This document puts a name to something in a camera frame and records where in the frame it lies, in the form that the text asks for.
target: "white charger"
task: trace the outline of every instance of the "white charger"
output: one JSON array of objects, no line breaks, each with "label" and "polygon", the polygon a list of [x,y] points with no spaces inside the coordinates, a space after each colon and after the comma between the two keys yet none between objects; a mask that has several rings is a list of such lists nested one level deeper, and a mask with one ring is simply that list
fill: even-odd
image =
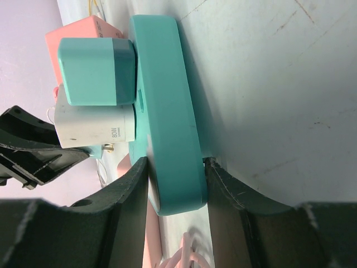
[{"label": "white charger", "polygon": [[132,105],[71,106],[63,84],[59,86],[54,117],[62,148],[135,140]]}]

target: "black bracket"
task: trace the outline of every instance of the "black bracket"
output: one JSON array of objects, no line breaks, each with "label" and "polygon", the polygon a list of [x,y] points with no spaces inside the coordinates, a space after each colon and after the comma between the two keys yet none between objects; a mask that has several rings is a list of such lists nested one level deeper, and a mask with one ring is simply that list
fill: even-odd
[{"label": "black bracket", "polygon": [[0,116],[0,186],[9,178],[33,189],[87,159],[83,149],[62,149],[54,125],[14,106]]}]

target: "teal charger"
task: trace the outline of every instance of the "teal charger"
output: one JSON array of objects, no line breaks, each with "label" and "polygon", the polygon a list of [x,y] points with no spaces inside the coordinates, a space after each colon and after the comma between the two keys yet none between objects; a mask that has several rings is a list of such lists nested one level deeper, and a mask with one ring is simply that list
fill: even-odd
[{"label": "teal charger", "polygon": [[57,56],[70,105],[134,103],[136,56],[130,40],[63,38]]}]

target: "white wall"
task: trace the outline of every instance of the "white wall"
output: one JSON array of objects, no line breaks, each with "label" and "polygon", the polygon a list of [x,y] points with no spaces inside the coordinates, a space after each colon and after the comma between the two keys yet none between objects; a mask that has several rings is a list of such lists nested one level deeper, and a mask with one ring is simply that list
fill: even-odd
[{"label": "white wall", "polygon": [[[56,0],[0,1],[0,113],[13,105],[46,120],[55,104],[52,70],[45,34],[62,26]],[[72,204],[100,189],[95,161],[85,160],[35,190],[22,189],[11,179],[0,187],[0,198],[44,197],[59,205]]]}]

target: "pink cable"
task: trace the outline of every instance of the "pink cable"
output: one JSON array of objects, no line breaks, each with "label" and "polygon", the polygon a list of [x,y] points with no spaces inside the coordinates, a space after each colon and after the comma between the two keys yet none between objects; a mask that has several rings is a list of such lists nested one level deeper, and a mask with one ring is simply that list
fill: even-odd
[{"label": "pink cable", "polygon": [[165,260],[159,268],[189,268],[191,261],[197,262],[201,268],[210,268],[206,259],[192,250],[192,238],[189,233],[184,233],[181,248],[169,259]]}]

